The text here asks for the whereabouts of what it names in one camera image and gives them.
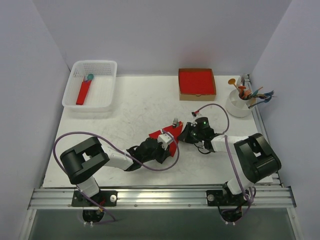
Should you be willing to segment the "red paper napkin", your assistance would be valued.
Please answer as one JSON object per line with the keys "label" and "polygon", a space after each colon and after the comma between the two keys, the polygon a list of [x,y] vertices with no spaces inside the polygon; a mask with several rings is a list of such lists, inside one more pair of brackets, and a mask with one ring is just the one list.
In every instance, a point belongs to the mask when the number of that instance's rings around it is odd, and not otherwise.
{"label": "red paper napkin", "polygon": [[[179,126],[177,126],[177,127],[173,127],[172,125],[169,125],[164,128],[164,130],[166,132],[168,132],[169,134],[171,134],[174,137],[174,140],[176,143],[179,142],[178,136],[181,134],[182,129],[183,129],[183,122],[179,121],[178,123],[179,123]],[[160,134],[163,134],[163,131],[161,129],[150,133],[148,136],[152,139],[157,139]],[[172,141],[169,145],[169,153],[170,153],[171,157],[173,157],[175,155],[176,150],[177,150],[177,146]]]}

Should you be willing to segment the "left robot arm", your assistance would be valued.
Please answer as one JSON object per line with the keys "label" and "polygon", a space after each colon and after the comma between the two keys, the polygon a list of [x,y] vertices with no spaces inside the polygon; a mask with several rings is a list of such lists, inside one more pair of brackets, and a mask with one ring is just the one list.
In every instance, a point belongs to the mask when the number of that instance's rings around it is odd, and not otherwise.
{"label": "left robot arm", "polygon": [[70,183],[80,189],[88,205],[95,206],[101,201],[100,187],[93,177],[99,169],[112,167],[132,172],[152,160],[162,164],[171,155],[172,142],[172,138],[164,133],[157,138],[148,137],[140,145],[120,153],[110,147],[104,149],[93,136],[63,152],[60,160]]}

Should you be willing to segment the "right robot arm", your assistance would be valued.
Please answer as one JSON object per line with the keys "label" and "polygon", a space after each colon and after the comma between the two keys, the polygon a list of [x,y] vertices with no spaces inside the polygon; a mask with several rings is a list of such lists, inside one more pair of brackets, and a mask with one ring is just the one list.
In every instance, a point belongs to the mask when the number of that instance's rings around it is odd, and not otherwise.
{"label": "right robot arm", "polygon": [[188,122],[177,139],[193,145],[199,143],[210,153],[228,154],[234,177],[226,182],[226,189],[221,193],[228,205],[238,201],[245,190],[282,168],[280,159],[262,134],[227,136],[216,133],[207,117]]}

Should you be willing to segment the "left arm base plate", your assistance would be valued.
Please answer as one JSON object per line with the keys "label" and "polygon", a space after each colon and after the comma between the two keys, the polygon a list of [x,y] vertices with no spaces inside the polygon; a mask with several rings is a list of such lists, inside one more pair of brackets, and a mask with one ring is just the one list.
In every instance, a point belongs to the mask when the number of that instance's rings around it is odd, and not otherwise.
{"label": "left arm base plate", "polygon": [[[90,198],[102,207],[115,207],[117,205],[118,192],[115,190],[100,190]],[[95,206],[90,200],[86,199],[79,190],[75,190],[71,202],[72,207],[92,207]]]}

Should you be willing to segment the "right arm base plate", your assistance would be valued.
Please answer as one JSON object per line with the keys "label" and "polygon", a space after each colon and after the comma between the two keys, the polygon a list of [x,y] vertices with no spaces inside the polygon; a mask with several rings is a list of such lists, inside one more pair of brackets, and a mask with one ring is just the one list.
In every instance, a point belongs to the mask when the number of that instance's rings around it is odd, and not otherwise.
{"label": "right arm base plate", "polygon": [[207,190],[207,205],[214,207],[238,207],[246,206],[248,204],[246,198],[242,193],[234,195],[224,189]]}

